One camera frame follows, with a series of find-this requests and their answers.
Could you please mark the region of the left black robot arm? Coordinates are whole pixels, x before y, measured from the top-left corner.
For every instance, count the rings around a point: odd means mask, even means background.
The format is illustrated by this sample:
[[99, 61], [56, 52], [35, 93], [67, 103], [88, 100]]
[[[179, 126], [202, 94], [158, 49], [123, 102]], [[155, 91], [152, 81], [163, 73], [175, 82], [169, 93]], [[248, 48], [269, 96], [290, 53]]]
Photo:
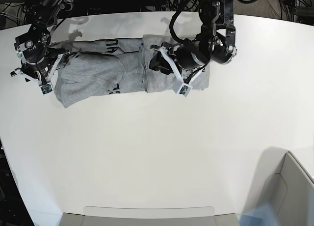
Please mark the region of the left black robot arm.
[[[210, 61], [229, 62], [236, 54], [234, 27], [234, 0], [173, 0], [175, 13], [169, 23], [174, 43], [162, 43], [178, 71], [190, 71], [194, 76], [203, 71]], [[202, 23], [200, 32], [193, 38], [180, 38], [174, 24], [179, 15], [188, 10], [198, 13]]]

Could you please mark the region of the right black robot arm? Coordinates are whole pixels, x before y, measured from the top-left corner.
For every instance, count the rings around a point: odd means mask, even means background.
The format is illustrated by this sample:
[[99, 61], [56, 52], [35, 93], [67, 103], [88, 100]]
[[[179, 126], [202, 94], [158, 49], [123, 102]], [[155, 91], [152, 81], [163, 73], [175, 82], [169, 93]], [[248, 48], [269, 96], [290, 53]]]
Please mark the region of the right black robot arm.
[[58, 14], [66, 6], [73, 8], [74, 0], [34, 0], [28, 9], [30, 15], [29, 30], [15, 38], [15, 50], [21, 60], [21, 71], [42, 84], [48, 83], [51, 59], [48, 45], [57, 28]]

